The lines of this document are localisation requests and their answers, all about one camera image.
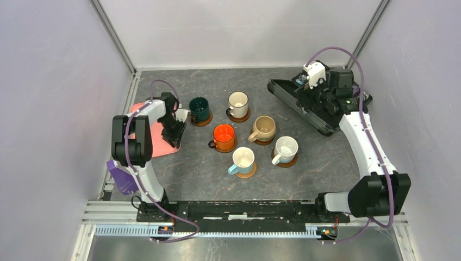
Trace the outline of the pink tray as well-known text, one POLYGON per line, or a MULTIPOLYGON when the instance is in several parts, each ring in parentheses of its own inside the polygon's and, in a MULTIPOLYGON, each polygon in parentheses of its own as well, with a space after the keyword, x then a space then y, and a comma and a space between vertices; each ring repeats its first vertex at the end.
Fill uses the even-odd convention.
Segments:
MULTIPOLYGON (((131 106, 130 113, 133 113, 140 109, 144 105, 144 102, 137 103, 131 106)), ((167 141, 163 139, 162 131, 164 129, 163 125, 157 120, 151 119, 149 116, 150 123, 150 133, 151 133, 151 143, 153 147, 152 158, 162 157, 168 154, 176 153, 179 148, 172 147, 167 141)), ((135 131, 131 130, 130 139, 135 139, 135 131)))

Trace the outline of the brown wooden coaster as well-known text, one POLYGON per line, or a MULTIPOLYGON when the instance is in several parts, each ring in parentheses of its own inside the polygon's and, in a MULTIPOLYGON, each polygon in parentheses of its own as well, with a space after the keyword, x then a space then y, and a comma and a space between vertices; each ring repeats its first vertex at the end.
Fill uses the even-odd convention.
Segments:
POLYGON ((212 119, 213 119, 213 113, 210 112, 209 117, 208 117, 205 121, 198 122, 198 121, 196 121, 196 120, 197 120, 197 117, 195 117, 194 115, 191 115, 191 117, 190 117, 190 122, 191 122, 191 124, 192 124, 193 126, 196 126, 196 127, 204 127, 204 126, 210 124, 211 121, 212 121, 212 119))
POLYGON ((254 141, 254 143, 257 144, 257 145, 260 145, 260 146, 266 146, 266 145, 271 144, 273 141, 274 141, 274 138, 272 138, 272 139, 270 139, 268 141, 260 141, 260 140, 256 139, 254 141))
MULTIPOLYGON (((271 152, 271 159, 273 160, 275 158, 275 149, 272 150, 271 152)), ((288 162, 288 163, 278 163, 276 164, 276 166, 278 167, 282 167, 282 168, 289 168, 289 167, 292 167, 296 164, 298 160, 298 153, 295 154, 295 156, 293 157, 293 159, 288 162)))
POLYGON ((216 139, 213 139, 208 142, 209 148, 215 149, 220 153, 229 153, 233 151, 236 148, 237 144, 238 140, 235 137, 225 142, 216 139))
POLYGON ((231 114, 228 114, 228 118, 233 121, 233 122, 236 122, 236 123, 242 123, 242 122, 245 122, 247 121, 251 116, 251 110, 250 108, 248 108, 248 111, 247 111, 247 114, 244 116, 244 117, 241 117, 241 118, 236 118, 234 116, 232 116, 231 114))

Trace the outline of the dark green mug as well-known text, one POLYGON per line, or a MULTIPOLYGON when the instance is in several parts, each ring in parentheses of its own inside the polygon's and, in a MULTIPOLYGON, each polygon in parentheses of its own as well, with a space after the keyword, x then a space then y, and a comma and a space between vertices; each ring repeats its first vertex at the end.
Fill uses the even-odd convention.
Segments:
POLYGON ((204 97, 195 97, 189 102, 191 122, 194 124, 205 122, 210 117, 209 102, 204 97))

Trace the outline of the orange mug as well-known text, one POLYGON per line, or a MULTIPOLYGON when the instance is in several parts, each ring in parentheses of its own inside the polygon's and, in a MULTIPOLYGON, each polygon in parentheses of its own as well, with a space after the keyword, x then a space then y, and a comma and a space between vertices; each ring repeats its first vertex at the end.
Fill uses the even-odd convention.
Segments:
POLYGON ((212 140, 216 139, 225 142, 233 137, 236 138, 234 128, 229 124, 220 124, 214 128, 212 140))

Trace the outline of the white mug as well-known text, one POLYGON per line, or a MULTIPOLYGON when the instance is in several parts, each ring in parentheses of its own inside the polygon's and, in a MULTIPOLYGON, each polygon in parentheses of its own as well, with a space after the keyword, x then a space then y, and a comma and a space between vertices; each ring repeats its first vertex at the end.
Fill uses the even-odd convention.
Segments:
POLYGON ((273 152, 274 156, 271 161, 273 165, 287 164, 297 155, 298 143, 290 136, 282 136, 276 141, 273 152))

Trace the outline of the beige mug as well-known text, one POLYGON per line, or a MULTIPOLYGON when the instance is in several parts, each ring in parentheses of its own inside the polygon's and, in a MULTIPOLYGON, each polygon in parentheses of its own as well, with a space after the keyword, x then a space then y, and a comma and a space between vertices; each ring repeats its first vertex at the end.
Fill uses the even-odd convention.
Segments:
POLYGON ((276 123, 273 118, 263 115, 258 117, 253 123, 251 133, 248 137, 249 142, 269 142, 276 135, 276 123))

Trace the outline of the cream mug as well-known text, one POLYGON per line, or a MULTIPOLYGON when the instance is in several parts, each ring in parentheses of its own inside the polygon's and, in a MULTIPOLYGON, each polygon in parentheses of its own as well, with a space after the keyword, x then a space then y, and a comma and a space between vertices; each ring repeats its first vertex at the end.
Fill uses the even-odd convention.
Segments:
POLYGON ((236 118, 244 117, 248 111, 249 97, 242 91, 236 91, 228 97, 228 108, 226 115, 231 114, 236 118))

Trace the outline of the light blue mug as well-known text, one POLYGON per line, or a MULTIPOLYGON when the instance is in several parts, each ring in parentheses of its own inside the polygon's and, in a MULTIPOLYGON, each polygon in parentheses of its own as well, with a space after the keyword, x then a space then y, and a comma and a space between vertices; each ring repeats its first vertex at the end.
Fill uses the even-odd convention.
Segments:
POLYGON ((249 174, 254 167, 255 156, 248 147, 237 148, 232 155, 233 165, 227 170, 229 175, 249 174))

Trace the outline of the woven rattan coaster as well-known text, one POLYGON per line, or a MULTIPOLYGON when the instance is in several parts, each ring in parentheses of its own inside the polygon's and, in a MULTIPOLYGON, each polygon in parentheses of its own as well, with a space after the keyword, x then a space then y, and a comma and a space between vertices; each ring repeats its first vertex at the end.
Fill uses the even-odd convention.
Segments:
POLYGON ((253 163, 253 166, 250 172, 248 173, 237 172, 235 175, 239 178, 247 179, 247 178, 252 177, 255 174, 256 170, 257 170, 257 163, 253 163))

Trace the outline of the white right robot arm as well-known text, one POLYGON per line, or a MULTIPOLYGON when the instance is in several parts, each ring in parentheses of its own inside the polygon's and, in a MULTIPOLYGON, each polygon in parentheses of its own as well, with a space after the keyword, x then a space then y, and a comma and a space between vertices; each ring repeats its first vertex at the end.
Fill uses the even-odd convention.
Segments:
POLYGON ((314 207, 315 217, 327 222, 336 212, 371 219, 398 215, 411 180, 397 171, 379 144, 367 110, 372 96, 357 85, 353 72, 315 62, 304 66, 292 82, 297 106, 320 120, 326 132, 341 130, 359 167, 357 184, 348 192, 323 194, 314 207))

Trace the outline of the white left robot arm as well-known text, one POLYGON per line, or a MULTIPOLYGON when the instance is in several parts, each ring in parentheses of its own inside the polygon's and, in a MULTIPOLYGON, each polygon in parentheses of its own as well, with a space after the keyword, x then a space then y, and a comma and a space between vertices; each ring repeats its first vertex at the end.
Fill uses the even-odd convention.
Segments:
POLYGON ((162 125, 161 139, 179 148, 188 112, 170 92, 151 97, 136 111, 116 115, 111 127, 111 157, 107 168, 118 190, 124 195, 141 194, 141 204, 157 221, 170 217, 171 207, 151 164, 154 146, 151 125, 162 125))

